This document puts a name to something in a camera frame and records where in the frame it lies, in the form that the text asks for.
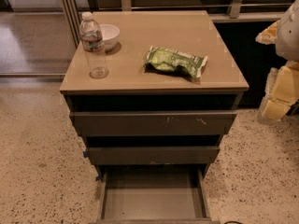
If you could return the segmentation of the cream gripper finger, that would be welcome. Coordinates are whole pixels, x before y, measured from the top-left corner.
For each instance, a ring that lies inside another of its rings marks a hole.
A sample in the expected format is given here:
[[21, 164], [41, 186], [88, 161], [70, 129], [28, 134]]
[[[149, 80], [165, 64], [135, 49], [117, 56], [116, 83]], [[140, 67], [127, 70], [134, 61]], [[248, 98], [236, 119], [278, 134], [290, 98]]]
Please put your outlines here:
[[280, 102], [274, 102], [269, 99], [262, 101], [262, 116], [272, 120], [281, 120], [291, 108]]

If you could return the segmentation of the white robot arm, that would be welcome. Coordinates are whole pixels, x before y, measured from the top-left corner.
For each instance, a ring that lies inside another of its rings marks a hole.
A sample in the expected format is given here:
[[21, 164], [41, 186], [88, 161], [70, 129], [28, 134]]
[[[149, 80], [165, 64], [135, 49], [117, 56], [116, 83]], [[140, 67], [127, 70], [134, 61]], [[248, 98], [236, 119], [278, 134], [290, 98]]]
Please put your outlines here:
[[258, 121], [272, 125], [281, 121], [299, 100], [299, 0], [255, 40], [265, 45], [274, 44], [277, 56], [287, 61], [279, 69], [270, 70], [259, 108]]

